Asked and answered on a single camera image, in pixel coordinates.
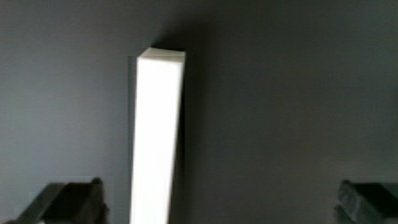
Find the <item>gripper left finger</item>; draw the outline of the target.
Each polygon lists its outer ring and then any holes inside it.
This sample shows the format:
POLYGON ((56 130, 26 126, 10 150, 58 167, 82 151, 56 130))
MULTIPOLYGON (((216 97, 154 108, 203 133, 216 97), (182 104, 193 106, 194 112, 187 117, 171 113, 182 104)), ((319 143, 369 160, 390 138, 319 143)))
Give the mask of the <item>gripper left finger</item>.
POLYGON ((51 183, 11 224, 111 224, 102 179, 51 183))

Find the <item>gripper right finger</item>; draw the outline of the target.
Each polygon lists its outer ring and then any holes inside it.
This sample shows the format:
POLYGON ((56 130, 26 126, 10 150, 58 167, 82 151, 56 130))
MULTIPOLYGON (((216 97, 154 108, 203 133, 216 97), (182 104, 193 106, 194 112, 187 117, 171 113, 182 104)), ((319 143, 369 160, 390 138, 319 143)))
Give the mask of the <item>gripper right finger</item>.
POLYGON ((398 224, 398 183, 342 182, 335 224, 398 224))

